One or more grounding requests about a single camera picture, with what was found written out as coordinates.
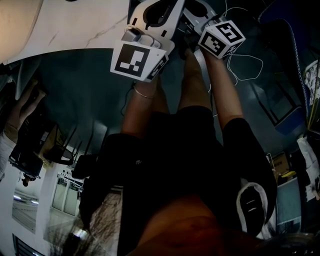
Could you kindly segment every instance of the white cable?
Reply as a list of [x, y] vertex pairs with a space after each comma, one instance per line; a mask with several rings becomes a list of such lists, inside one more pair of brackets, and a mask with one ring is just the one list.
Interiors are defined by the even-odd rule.
[[[240, 79], [240, 78], [231, 70], [231, 68], [230, 68], [230, 62], [231, 62], [232, 56], [251, 57], [251, 58], [254, 58], [254, 59], [256, 59], [256, 60], [261, 61], [262, 65], [261, 65], [261, 69], [260, 69], [258, 75], [257, 75], [256, 77], [251, 77], [251, 78], [246, 78], [246, 79]], [[227, 62], [226, 62], [226, 68], [227, 68], [227, 69], [234, 75], [234, 77], [235, 77], [236, 82], [235, 82], [235, 85], [234, 85], [234, 86], [236, 86], [236, 85], [238, 84], [238, 81], [247, 81], [247, 80], [257, 79], [257, 78], [260, 76], [263, 67], [264, 67], [264, 62], [263, 62], [262, 59], [259, 59], [259, 58], [257, 58], [257, 57], [251, 56], [251, 55], [246, 55], [246, 54], [230, 54], [230, 57], [229, 57], [229, 59], [228, 59]]]
[[229, 10], [231, 10], [231, 9], [241, 9], [241, 10], [245, 10], [245, 11], [247, 11], [247, 12], [249, 12], [247, 9], [245, 9], [245, 8], [242, 8], [242, 7], [231, 7], [231, 8], [229, 8], [229, 9], [227, 9], [227, 0], [225, 0], [225, 12], [223, 13], [223, 16], [224, 17], [226, 17], [227, 16], [227, 12], [229, 11]]

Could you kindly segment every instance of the person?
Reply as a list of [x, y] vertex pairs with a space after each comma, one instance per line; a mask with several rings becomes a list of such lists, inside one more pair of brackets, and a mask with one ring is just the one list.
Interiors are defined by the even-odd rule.
[[35, 89], [35, 86], [37, 84], [37, 80], [31, 80], [30, 85], [26, 87], [20, 99], [13, 106], [4, 125], [4, 129], [0, 133], [0, 182], [5, 177], [5, 169], [9, 156], [11, 155], [18, 142], [19, 129], [21, 128], [26, 118], [35, 111], [39, 102], [46, 96], [46, 93], [43, 90], [37, 88], [37, 97], [33, 102], [26, 105], [32, 91]]
[[22, 180], [22, 184], [23, 184], [25, 187], [28, 187], [29, 182], [33, 182], [33, 181], [36, 180], [35, 177], [32, 177], [32, 176], [30, 176], [30, 175], [28, 175], [28, 174], [25, 174], [25, 173], [23, 174], [23, 176], [24, 176], [24, 178], [21, 179], [21, 180]]
[[249, 255], [260, 244], [256, 236], [274, 211], [276, 181], [224, 62], [203, 55], [223, 146], [201, 67], [187, 49], [176, 114], [169, 114], [159, 77], [135, 84], [121, 133], [106, 139], [99, 171], [81, 194], [82, 224], [62, 255], [83, 255], [92, 236], [107, 244], [117, 224], [107, 201], [114, 185], [123, 186], [118, 256]]

